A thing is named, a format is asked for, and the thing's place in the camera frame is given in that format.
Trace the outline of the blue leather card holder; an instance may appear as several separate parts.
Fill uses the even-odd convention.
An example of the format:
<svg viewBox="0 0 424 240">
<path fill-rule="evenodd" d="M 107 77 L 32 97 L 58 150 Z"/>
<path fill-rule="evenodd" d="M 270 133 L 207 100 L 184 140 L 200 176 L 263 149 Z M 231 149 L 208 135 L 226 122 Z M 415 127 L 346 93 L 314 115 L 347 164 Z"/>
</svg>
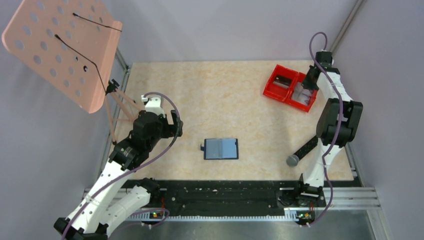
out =
<svg viewBox="0 0 424 240">
<path fill-rule="evenodd" d="M 238 160 L 237 138 L 206 138 L 200 145 L 204 160 Z"/>
</svg>

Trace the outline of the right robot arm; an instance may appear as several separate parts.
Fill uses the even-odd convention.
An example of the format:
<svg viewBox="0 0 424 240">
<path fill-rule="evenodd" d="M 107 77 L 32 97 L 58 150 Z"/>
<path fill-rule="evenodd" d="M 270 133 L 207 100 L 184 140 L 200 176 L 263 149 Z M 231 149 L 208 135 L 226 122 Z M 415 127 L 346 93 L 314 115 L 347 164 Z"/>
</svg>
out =
<svg viewBox="0 0 424 240">
<path fill-rule="evenodd" d="M 334 158 L 355 138 L 364 106 L 347 93 L 340 71 L 333 67 L 330 51 L 321 50 L 315 54 L 314 64 L 309 67 L 302 87 L 320 90 L 326 99 L 316 125 L 316 160 L 301 174 L 298 188 L 293 192 L 294 202 L 307 206 L 313 199 L 320 198 Z"/>
</svg>

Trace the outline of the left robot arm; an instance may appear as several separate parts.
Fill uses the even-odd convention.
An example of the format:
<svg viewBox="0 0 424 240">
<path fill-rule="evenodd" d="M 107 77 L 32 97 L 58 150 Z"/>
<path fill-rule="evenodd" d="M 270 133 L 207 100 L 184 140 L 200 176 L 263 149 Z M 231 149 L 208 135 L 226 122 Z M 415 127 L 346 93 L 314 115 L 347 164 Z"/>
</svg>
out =
<svg viewBox="0 0 424 240">
<path fill-rule="evenodd" d="M 61 239 L 107 240 L 137 209 L 160 202 L 158 184 L 144 178 L 125 197 L 112 203 L 131 176 L 161 158 L 183 133 L 179 110 L 168 96 L 148 92 L 141 100 L 144 109 L 128 136 L 114 145 L 93 187 L 74 211 L 54 223 Z"/>
</svg>

